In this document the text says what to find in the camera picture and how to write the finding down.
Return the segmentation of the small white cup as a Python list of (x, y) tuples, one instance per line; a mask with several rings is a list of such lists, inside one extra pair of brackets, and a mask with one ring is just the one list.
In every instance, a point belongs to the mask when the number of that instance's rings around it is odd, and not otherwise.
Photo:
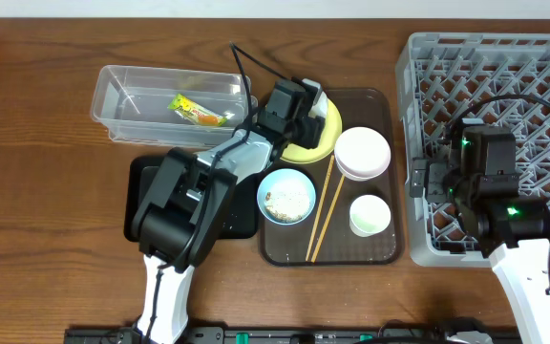
[(378, 196), (363, 195), (355, 199), (349, 208), (349, 226), (359, 237), (369, 237), (383, 232), (391, 223), (391, 209)]

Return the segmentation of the light blue bowl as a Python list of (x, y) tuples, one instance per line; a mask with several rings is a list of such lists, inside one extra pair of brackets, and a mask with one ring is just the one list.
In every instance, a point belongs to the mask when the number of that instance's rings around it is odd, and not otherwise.
[[(298, 222), (282, 223), (282, 222), (276, 221), (275, 219), (271, 218), (267, 214), (264, 207), (264, 200), (265, 200), (266, 193), (271, 191), (284, 191), (284, 192), (296, 191), (296, 192), (307, 193), (311, 200), (309, 212), (305, 215), (305, 217), (302, 220)], [(316, 191), (315, 191), (313, 182), (305, 173), (297, 169), (282, 168), (282, 169), (274, 170), (273, 172), (269, 173), (261, 181), (257, 190), (256, 201), (257, 201), (257, 206), (259, 207), (261, 213), (265, 216), (265, 218), (268, 221), (276, 225), (292, 226), (292, 225), (301, 223), (311, 213), (311, 211), (313, 210), (316, 204)]]

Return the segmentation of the yellow green snack wrapper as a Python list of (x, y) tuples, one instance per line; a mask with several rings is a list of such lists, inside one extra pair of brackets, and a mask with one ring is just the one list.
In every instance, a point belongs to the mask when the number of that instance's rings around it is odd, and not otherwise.
[(182, 94), (177, 94), (173, 98), (168, 105), (168, 109), (174, 111), (182, 118), (201, 126), (221, 127), (227, 122), (225, 116), (199, 105), (194, 100)]

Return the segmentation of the white napkin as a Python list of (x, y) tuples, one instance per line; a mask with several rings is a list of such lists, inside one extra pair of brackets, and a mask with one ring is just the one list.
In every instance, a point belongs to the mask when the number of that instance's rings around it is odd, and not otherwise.
[(323, 118), (328, 116), (328, 97), (324, 91), (320, 91), (314, 101), (311, 109), (309, 110), (309, 116), (311, 118)]

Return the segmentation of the rice food scraps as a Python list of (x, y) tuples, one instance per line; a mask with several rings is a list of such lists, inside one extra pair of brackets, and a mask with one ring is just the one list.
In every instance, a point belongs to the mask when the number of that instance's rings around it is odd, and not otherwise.
[(264, 207), (267, 214), (278, 222), (294, 223), (302, 220), (309, 212), (310, 197), (304, 192), (267, 192)]

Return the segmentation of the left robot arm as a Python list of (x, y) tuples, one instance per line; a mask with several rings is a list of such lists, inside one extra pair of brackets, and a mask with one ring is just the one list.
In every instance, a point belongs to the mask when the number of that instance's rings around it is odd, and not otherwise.
[(290, 144), (318, 146), (328, 97), (310, 79), (280, 79), (266, 105), (247, 115), (230, 139), (207, 151), (171, 149), (137, 206), (125, 235), (138, 244), (146, 267), (142, 343), (174, 343), (189, 317), (195, 268), (220, 238), (235, 188), (265, 171)]

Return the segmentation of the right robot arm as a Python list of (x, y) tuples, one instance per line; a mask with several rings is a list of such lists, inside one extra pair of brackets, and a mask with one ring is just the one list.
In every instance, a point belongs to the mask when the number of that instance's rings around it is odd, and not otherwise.
[(410, 195), (455, 209), (502, 285), (525, 343), (550, 343), (550, 211), (518, 192), (516, 138), (464, 125), (445, 159), (413, 159)]

